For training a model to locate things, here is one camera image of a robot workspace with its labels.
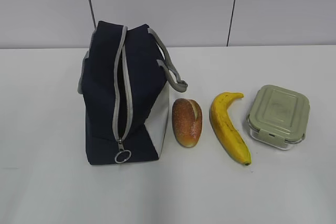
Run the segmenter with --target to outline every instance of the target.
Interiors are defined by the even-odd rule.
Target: glass food container
[[[305,139],[310,105],[303,94],[266,85],[247,115],[252,138],[282,150]]]

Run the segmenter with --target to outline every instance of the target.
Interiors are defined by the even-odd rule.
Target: insulated bag
[[[166,47],[148,25],[128,30],[100,21],[78,84],[86,107],[89,163],[159,159],[169,113],[169,85],[178,92],[187,89]]]

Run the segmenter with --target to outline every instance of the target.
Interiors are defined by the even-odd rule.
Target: green lid
[[[248,119],[261,136],[293,143],[305,136],[309,110],[303,94],[266,85],[259,90]]]

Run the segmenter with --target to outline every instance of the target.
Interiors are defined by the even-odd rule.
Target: banana
[[[242,93],[219,94],[210,108],[210,122],[217,138],[231,158],[243,165],[249,165],[251,164],[250,152],[227,113],[232,102],[243,97]]]

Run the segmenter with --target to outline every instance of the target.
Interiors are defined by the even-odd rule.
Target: bag handle
[[[175,68],[169,52],[165,45],[163,44],[162,40],[159,38],[159,36],[156,34],[156,32],[152,28],[148,28],[148,33],[153,35],[154,39],[156,40],[157,45],[161,48],[163,55],[164,55],[164,61],[162,60],[156,60],[158,65],[163,68],[164,73],[166,75],[167,81],[172,86],[173,89],[175,89],[177,92],[183,93],[187,90],[188,84],[181,80],[180,74]],[[170,71],[173,72],[176,78],[176,82],[172,78]]]

